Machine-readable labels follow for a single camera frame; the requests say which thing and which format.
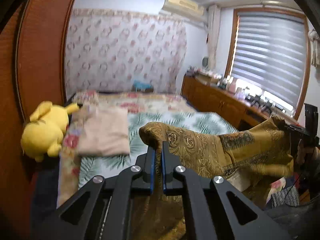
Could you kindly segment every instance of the folded pink blanket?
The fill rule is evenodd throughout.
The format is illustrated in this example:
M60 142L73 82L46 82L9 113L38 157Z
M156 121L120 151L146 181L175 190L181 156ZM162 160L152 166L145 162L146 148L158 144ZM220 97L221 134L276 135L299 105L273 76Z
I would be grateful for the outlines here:
M84 122L78 155L114 156L130 154L128 110L116 106L95 109Z

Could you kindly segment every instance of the silver screw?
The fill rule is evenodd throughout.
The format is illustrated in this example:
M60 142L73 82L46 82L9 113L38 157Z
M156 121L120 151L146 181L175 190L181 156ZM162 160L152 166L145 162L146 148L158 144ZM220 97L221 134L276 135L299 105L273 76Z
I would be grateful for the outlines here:
M131 167L131 171L132 171L132 172L138 172L138 171L140 171L140 170L141 170L141 167L138 166L138 165L134 165L134 166Z
M176 171L179 173L182 173L182 172L186 171L186 168L185 168L185 166L179 165L176 167Z
M213 181L214 181L215 183L217 183L217 184L221 184L221 183L224 181L224 179L223 179L223 177L221 177L221 176L215 176L215 177L213 178Z
M95 176L95 177L93 177L92 181L94 183L101 183L103 181L103 177L102 176Z

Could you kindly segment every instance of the striped roller shade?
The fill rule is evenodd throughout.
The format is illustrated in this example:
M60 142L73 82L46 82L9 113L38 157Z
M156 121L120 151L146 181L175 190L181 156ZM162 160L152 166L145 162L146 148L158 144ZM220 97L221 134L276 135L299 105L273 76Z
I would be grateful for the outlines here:
M238 12L231 74L296 106L306 65L304 19L272 12Z

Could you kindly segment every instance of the yellow plush toy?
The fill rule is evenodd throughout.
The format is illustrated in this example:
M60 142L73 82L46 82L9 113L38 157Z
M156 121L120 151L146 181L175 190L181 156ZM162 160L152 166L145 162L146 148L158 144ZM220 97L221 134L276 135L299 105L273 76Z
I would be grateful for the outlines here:
M30 116L30 123L23 130L21 147L24 153L36 162L43 161L44 153L57 157L69 124L68 114L78 109L77 104L62 107L43 101Z

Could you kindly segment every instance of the floral wallpaper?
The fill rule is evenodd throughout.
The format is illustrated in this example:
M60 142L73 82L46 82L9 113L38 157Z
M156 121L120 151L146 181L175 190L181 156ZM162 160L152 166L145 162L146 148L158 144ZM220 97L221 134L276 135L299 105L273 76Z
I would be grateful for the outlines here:
M109 9L74 9L65 53L67 98L79 90L130 91L134 80L176 92L186 54L181 20Z

